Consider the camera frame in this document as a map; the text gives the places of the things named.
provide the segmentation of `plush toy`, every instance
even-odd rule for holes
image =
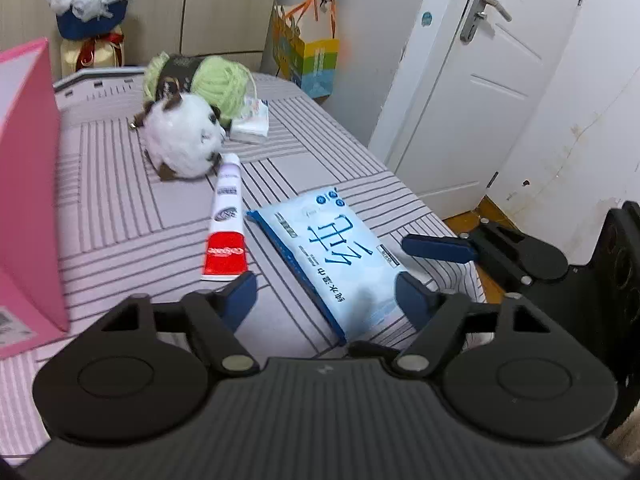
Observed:
[[[130,125],[140,134],[161,180],[196,178],[216,170],[225,130],[220,111],[195,94],[148,103]]]

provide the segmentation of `wet wipes package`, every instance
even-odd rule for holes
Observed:
[[[289,264],[342,343],[372,331],[398,308],[406,270],[335,188],[249,211]]]

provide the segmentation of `red toothpaste tube end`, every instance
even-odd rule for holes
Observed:
[[[244,236],[241,233],[221,231],[209,236],[203,280],[231,281],[247,269]]]

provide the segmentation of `table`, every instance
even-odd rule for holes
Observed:
[[[451,231],[402,182],[294,84],[255,75],[270,106],[266,144],[228,141],[242,163],[243,200],[257,208],[318,187],[340,196],[395,257],[431,289],[453,289],[484,301],[472,264],[416,259],[401,251],[408,233]],[[142,75],[107,70],[76,75],[58,87],[62,130],[57,170],[60,279],[69,336],[0,362],[0,454],[27,459],[48,440],[31,399],[39,368],[77,334],[130,294],[175,301],[193,290],[223,286],[200,280],[212,181],[160,182],[127,129],[142,106]],[[249,268],[258,300],[236,335],[264,364],[268,356],[344,355],[328,323],[252,222],[245,222]],[[415,330],[387,319],[373,341],[406,346]],[[180,335],[163,334],[185,346]]]

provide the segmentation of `white wall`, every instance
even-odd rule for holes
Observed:
[[[520,229],[571,262],[588,261],[611,207],[640,201],[639,16],[640,0],[583,1],[558,70],[489,190]]]
[[[292,5],[303,0],[276,0]],[[369,142],[422,0],[337,0],[340,52],[334,93],[322,104],[364,145]],[[271,36],[262,70],[275,73]]]

